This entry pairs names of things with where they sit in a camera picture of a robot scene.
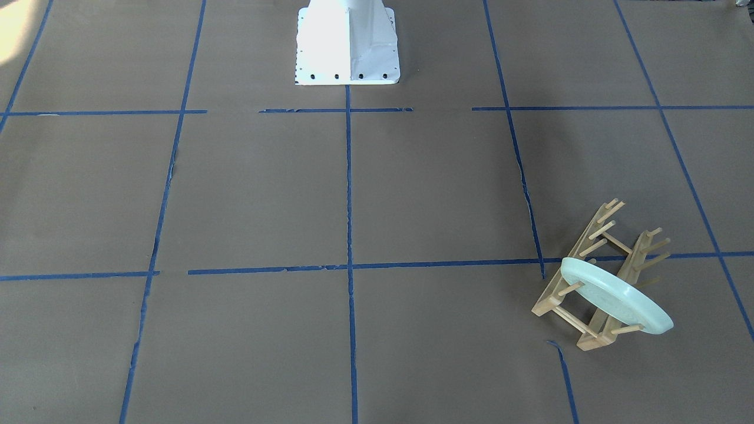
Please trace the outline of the light green round plate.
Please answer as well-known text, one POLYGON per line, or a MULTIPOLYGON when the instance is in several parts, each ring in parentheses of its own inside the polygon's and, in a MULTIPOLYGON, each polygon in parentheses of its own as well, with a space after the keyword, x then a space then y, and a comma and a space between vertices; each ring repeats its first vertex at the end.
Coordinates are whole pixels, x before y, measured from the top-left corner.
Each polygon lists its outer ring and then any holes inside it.
POLYGON ((648 334, 663 334, 674 321, 653 300, 619 277, 573 257, 562 260, 560 273, 575 292, 608 316, 648 334))

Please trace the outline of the wooden plate drying rack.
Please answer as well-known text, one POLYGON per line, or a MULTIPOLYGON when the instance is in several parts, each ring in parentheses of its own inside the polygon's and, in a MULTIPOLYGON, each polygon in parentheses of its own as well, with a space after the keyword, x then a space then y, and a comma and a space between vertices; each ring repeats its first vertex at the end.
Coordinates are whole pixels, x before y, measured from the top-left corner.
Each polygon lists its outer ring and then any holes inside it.
POLYGON ((585 352, 609 346, 622 334, 661 335, 675 327, 670 315, 641 290, 652 281, 639 281, 643 271, 670 257, 670 253, 652 259, 649 255, 671 241, 654 240, 663 231, 660 227, 640 233, 632 247, 612 236, 609 231, 616 225, 613 216, 624 205, 618 198, 600 205, 531 309, 538 317, 552 312, 578 330, 581 337, 576 345, 585 352), (601 268, 592 257, 605 245, 624 253, 617 273, 601 268), (563 306, 572 293, 596 308, 589 322, 563 306))

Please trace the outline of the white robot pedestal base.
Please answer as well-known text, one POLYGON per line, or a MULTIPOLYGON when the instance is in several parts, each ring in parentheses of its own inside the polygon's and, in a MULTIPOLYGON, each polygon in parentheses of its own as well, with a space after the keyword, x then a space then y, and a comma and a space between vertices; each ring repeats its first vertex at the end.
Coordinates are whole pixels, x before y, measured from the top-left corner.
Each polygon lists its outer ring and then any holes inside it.
POLYGON ((398 30, 382 1, 310 1, 298 10, 295 83, 396 84, 398 30))

